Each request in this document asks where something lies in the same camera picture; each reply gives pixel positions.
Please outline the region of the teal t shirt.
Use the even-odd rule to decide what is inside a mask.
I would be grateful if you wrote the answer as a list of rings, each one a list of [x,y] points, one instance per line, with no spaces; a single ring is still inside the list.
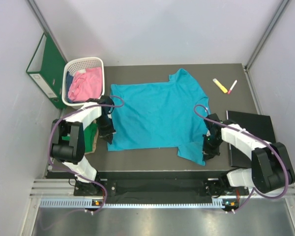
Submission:
[[[136,85],[111,85],[115,103],[112,120],[116,134],[108,151],[147,148],[178,148],[178,156],[204,166],[204,120],[209,112],[209,98],[185,69],[169,75],[167,82]]]

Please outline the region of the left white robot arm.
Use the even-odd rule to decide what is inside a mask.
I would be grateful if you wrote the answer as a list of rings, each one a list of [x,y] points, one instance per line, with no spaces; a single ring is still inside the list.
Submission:
[[[63,163],[76,179],[75,194],[92,196],[104,193],[98,171],[85,157],[84,131],[94,121],[99,137],[111,144],[115,129],[111,118],[114,102],[109,96],[89,99],[76,113],[65,119],[53,121],[50,155]]]

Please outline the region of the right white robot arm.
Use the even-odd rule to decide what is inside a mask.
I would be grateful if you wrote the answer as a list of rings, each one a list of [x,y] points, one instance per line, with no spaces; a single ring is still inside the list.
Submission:
[[[237,123],[220,121],[217,114],[208,115],[204,121],[208,129],[204,135],[204,160],[219,155],[220,145],[226,142],[251,161],[250,168],[239,168],[223,174],[219,187],[224,194],[232,194],[237,187],[255,188],[266,194],[295,183],[295,173],[284,144],[262,140]]]

